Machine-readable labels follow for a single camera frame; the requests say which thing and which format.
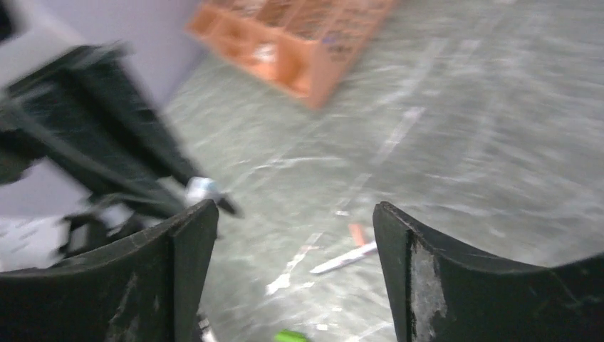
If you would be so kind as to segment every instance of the scratch mark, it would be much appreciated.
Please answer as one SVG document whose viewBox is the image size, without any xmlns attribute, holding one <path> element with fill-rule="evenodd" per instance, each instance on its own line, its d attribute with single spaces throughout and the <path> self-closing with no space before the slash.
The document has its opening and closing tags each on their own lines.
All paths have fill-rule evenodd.
<svg viewBox="0 0 604 342">
<path fill-rule="evenodd" d="M 562 281 L 562 279 L 560 279 L 560 277 L 556 273 L 551 272 L 551 275 L 560 284 L 560 286 L 562 287 L 562 289 L 564 290 L 564 292 L 566 293 L 568 298 L 570 298 L 574 302 L 573 304 L 569 305 L 569 307 L 572 306 L 577 312 L 580 312 L 581 302 L 577 299 L 577 297 L 573 294 L 573 292 L 568 288 L 568 286 L 566 286 L 566 284 L 564 284 L 564 281 Z"/>
<path fill-rule="evenodd" d="M 360 334 L 358 334 L 356 336 L 353 336 L 353 337 L 347 339 L 346 342 L 359 342 L 363 338 L 365 338 L 365 337 L 367 337 L 369 335 L 372 335 L 374 333 L 377 333 L 378 331 L 380 331 L 380 330 L 382 330 L 384 328 L 387 328 L 389 326 L 392 326 L 392 323 L 382 322 L 382 323 L 379 323 L 379 324 L 375 324 L 374 326 L 372 326 L 372 327 L 370 327 L 368 329 L 365 329 L 362 333 L 360 333 Z"/>
<path fill-rule="evenodd" d="M 320 120 L 317 120 L 314 123 L 306 126 L 306 128 L 300 133 L 300 135 L 298 135 L 296 138 L 292 139 L 291 142 L 289 144 L 285 145 L 285 147 L 283 147 L 281 150 L 277 151 L 263 165 L 271 165 L 271 164 L 274 164 L 274 163 L 278 162 L 279 160 L 281 160 L 287 152 L 291 151 L 295 146 L 297 146 L 297 144 L 299 144 L 302 140 L 304 140 L 307 135 L 311 134 L 317 128 L 319 128 L 325 121 L 327 121 L 328 118 L 332 118 L 332 117 L 329 115 L 325 115 Z M 245 182 L 251 175 L 253 175 L 256 172 L 256 170 L 257 169 L 255 167 L 253 167 L 250 170 L 248 170 L 247 172 L 241 174 L 235 181 L 233 181 L 225 189 L 225 192 L 232 192 L 235 187 L 237 187 L 237 186 L 241 185 L 243 182 Z M 274 175 L 274 173 L 271 173 L 269 175 L 264 176 L 264 178 L 268 179 L 270 177 L 273 177 L 273 175 Z"/>
<path fill-rule="evenodd" d="M 411 127 L 415 125 L 425 111 L 426 108 L 413 107 L 403 113 L 402 120 L 390 134 L 390 137 L 382 144 L 382 147 L 378 150 L 377 155 L 371 160 L 371 164 L 374 166 L 381 165 L 388 158 L 388 156 L 390 156 L 390 153 L 400 143 L 400 141 L 407 136 L 411 130 Z"/>
<path fill-rule="evenodd" d="M 287 169 L 293 167 L 295 164 L 299 162 L 312 162 L 312 161 L 321 161 L 321 162 L 329 162 L 329 161 L 339 161 L 342 158 L 339 157 L 298 157 L 298 158 L 286 158 L 274 160 L 269 164 L 256 166 L 254 171 L 260 169 L 272 169 L 270 175 L 260 178 L 258 181 L 254 183 L 251 187 L 253 190 L 262 186 L 264 183 L 268 182 L 279 170 Z"/>
<path fill-rule="evenodd" d="M 293 256 L 293 259 L 287 263 L 287 266 L 284 269 L 283 273 L 277 279 L 275 279 L 275 281 L 266 286 L 267 296 L 275 294 L 279 289 L 287 289 L 291 285 L 291 272 L 294 268 L 296 268 L 296 266 L 298 266 L 298 264 L 300 264 L 300 261 L 306 258 L 306 254 L 313 249 L 315 243 L 317 242 L 317 240 L 319 240 L 321 235 L 323 235 L 322 232 L 312 233 L 312 235 L 306 240 L 306 242 L 304 242 L 304 245 L 300 247 L 298 253 L 296 253 L 296 255 Z"/>
</svg>

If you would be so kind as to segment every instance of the white marker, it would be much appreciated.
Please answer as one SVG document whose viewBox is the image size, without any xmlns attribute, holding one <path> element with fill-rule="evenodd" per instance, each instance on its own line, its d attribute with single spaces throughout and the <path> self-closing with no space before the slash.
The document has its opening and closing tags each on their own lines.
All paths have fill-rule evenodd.
<svg viewBox="0 0 604 342">
<path fill-rule="evenodd" d="M 324 264 L 321 264 L 314 269 L 311 270 L 312 274 L 323 274 L 334 269 L 339 269 L 346 265 L 352 264 L 353 262 L 357 262 L 365 257 L 370 256 L 374 252 L 378 250 L 378 245 L 374 242 L 366 244 L 365 246 L 361 246 L 357 249 L 353 249 L 352 251 L 342 254 L 337 258 L 331 259 Z"/>
</svg>

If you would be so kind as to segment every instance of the white label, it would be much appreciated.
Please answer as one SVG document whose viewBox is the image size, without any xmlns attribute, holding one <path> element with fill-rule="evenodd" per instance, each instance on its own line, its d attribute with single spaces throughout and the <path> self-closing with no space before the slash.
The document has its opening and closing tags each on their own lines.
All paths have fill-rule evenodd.
<svg viewBox="0 0 604 342">
<path fill-rule="evenodd" d="M 216 182 L 210 178 L 193 177 L 184 190 L 185 200 L 189 206 L 195 205 L 203 200 L 217 201 L 221 197 Z"/>
<path fill-rule="evenodd" d="M 3 271 L 47 268 L 60 261 L 57 251 L 67 239 L 62 217 L 0 217 L 0 260 Z"/>
<path fill-rule="evenodd" d="M 275 63 L 275 44 L 265 43 L 258 45 L 254 51 L 254 58 L 262 63 Z"/>
</svg>

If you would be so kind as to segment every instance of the white tape mark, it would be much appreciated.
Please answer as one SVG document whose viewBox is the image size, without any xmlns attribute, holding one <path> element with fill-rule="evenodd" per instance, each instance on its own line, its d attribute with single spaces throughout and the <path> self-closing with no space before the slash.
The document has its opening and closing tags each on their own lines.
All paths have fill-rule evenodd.
<svg viewBox="0 0 604 342">
<path fill-rule="evenodd" d="M 479 39 L 464 39 L 455 51 L 454 58 L 448 65 L 449 68 L 457 69 L 465 66 L 481 43 L 482 40 Z"/>
<path fill-rule="evenodd" d="M 358 175 L 346 191 L 346 194 L 340 197 L 340 199 L 336 202 L 335 208 L 337 208 L 337 210 L 334 211 L 344 212 L 342 208 L 346 207 L 348 203 L 350 203 L 356 193 L 363 188 L 363 186 L 371 178 L 371 176 L 372 175 L 370 173 L 361 173 L 360 175 Z"/>
<path fill-rule="evenodd" d="M 393 130 L 392 134 L 390 134 L 390 137 L 382 144 L 377 155 L 371 160 L 371 164 L 374 166 L 381 165 L 388 156 L 390 156 L 390 153 L 392 153 L 400 141 L 407 136 L 411 127 L 415 125 L 425 111 L 426 108 L 413 107 L 403 113 L 402 120 Z"/>
<path fill-rule="evenodd" d="M 413 70 L 409 78 L 399 82 L 398 89 L 381 97 L 378 105 L 387 105 L 413 94 L 420 83 L 428 76 L 434 67 L 434 61 L 447 46 L 448 39 L 435 39 L 431 42 L 426 52 L 420 56 L 419 65 Z"/>
<path fill-rule="evenodd" d="M 284 269 L 283 273 L 277 279 L 275 279 L 275 281 L 266 286 L 267 296 L 275 294 L 279 289 L 287 289 L 291 285 L 291 272 L 294 268 L 296 268 L 296 266 L 298 266 L 298 264 L 300 264 L 300 261 L 306 258 L 306 254 L 313 249 L 315 243 L 317 242 L 317 240 L 319 240 L 319 237 L 321 237 L 321 235 L 323 235 L 322 232 L 313 233 L 304 242 L 304 245 L 300 247 L 298 253 L 296 253 L 296 255 L 293 256 L 293 259 L 287 263 L 287 266 Z"/>
</svg>

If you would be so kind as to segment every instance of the orange plastic crate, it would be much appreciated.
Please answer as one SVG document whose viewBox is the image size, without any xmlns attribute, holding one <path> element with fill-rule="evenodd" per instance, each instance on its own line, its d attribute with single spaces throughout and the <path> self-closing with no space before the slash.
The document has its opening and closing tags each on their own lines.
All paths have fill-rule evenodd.
<svg viewBox="0 0 604 342">
<path fill-rule="evenodd" d="M 186 30 L 223 59 L 320 108 L 396 0 L 211 0 Z"/>
</svg>

